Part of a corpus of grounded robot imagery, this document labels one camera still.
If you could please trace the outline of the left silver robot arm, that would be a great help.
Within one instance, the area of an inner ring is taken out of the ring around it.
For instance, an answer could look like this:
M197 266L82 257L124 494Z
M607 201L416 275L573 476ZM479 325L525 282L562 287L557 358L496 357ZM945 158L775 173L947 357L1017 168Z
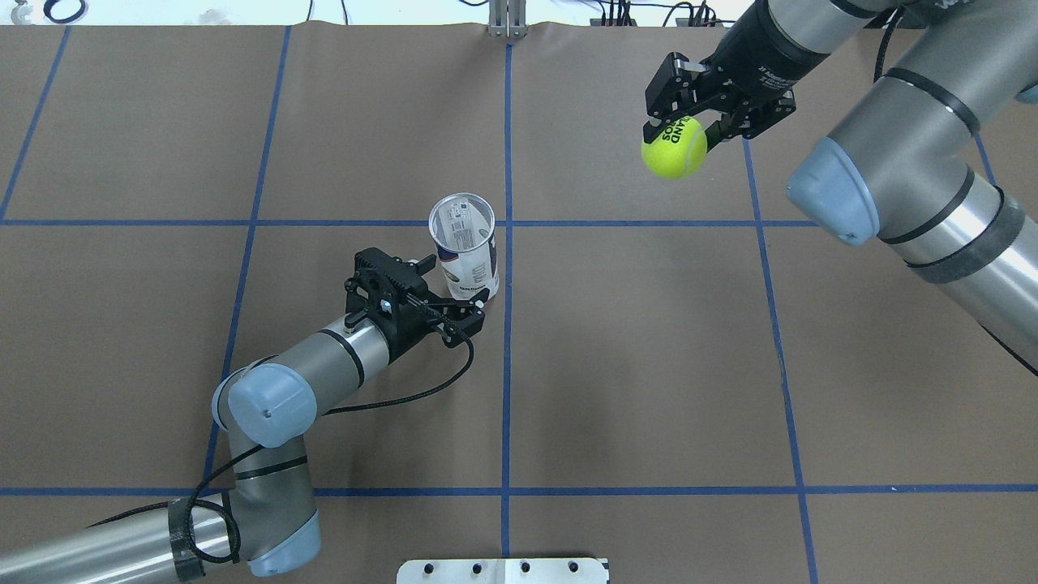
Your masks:
M244 563L266 578L321 551L304 435L429 335L472 346L491 293L440 297L425 276L433 255L404 261L360 251L345 281L345 313L300 343L234 371L212 396L231 458L188 496L95 522L4 555L4 583L195 583Z

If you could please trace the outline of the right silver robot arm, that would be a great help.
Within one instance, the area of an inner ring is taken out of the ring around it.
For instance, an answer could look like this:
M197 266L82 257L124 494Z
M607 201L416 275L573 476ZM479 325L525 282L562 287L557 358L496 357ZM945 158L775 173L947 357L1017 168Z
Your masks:
M1036 369L1036 222L960 148L1012 100L1036 102L1034 1L756 1L701 60L646 85L644 144L704 110L706 148L795 110L793 86L892 7L927 25L797 167L791 203L850 245L878 238L1028 370Z

